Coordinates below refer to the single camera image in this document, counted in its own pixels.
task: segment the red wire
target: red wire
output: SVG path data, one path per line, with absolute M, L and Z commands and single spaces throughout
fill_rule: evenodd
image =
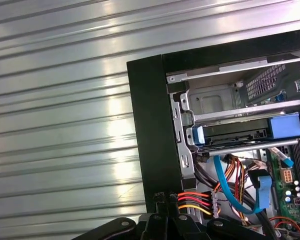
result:
M 209 203 L 204 202 L 204 201 L 201 201 L 201 200 L 199 200 L 198 198 L 195 198 L 195 197 L 192 197 L 192 196 L 182 196 L 182 197 L 179 197 L 179 198 L 178 198 L 178 201 L 182 201 L 182 200 L 185 200 L 185 199 L 194 200 L 194 201 L 196 201 L 196 202 L 198 202 L 198 203 L 200 203 L 200 204 L 202 204 L 202 205 L 210 206 Z
M 209 198 L 209 197 L 210 197 L 208 194 L 203 194 L 203 193 L 199 193 L 199 192 L 195 192 L 195 191 L 185 191 L 185 192 L 181 192 L 181 193 L 178 194 L 178 197 L 181 197 L 181 196 L 187 195 L 187 194 L 197 195 L 197 196 L 206 197 L 206 198 Z
M 285 217 L 285 216 L 275 216 L 275 217 L 272 217 L 272 218 L 270 218 L 270 221 L 272 221 L 272 220 L 275 220 L 275 219 L 285 219 L 285 220 L 289 220 L 290 222 L 288 222 L 289 224 L 293 224 L 297 229 L 298 229 L 298 231 L 300 232 L 300 227 L 299 227 L 299 225 L 295 222 L 295 221 L 293 221 L 291 218 L 289 218 L 289 217 Z

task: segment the metal roller shutter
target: metal roller shutter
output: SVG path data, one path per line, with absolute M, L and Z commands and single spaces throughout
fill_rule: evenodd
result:
M 0 0 L 0 239 L 145 212 L 127 61 L 297 29 L 300 0 Z

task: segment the screw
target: screw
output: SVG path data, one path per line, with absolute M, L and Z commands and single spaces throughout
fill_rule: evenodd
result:
M 222 227 L 224 225 L 221 221 L 215 221 L 213 224 L 217 227 Z
M 185 215 L 180 215 L 180 216 L 179 216 L 179 219 L 180 219 L 180 220 L 187 220 L 188 218 L 187 218 L 187 216 L 185 216 Z

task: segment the black plastic frame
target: black plastic frame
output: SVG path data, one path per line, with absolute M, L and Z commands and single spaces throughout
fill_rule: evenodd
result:
M 147 212 L 158 192 L 183 190 L 167 73 L 300 51 L 300 30 L 147 57 L 127 63 Z

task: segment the green circuit board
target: green circuit board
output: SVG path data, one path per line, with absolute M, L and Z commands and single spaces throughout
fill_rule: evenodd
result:
M 272 159 L 272 178 L 275 181 L 275 189 L 277 193 L 277 199 L 279 203 L 279 208 L 280 208 L 280 214 L 283 217 L 288 217 L 296 221 L 298 224 L 300 224 L 300 205 L 294 204 L 294 197 L 291 196 L 291 202 L 286 202 L 285 197 L 286 197 L 286 191 L 289 190 L 293 192 L 294 188 L 296 187 L 294 183 L 286 183 L 283 180 L 282 177 L 282 167 L 280 164 L 280 160 L 277 158 L 277 156 L 271 154 L 271 159 Z M 292 176 L 292 181 L 298 180 L 296 179 L 296 174 L 293 168 L 289 168 L 288 170 L 291 170 L 291 176 Z

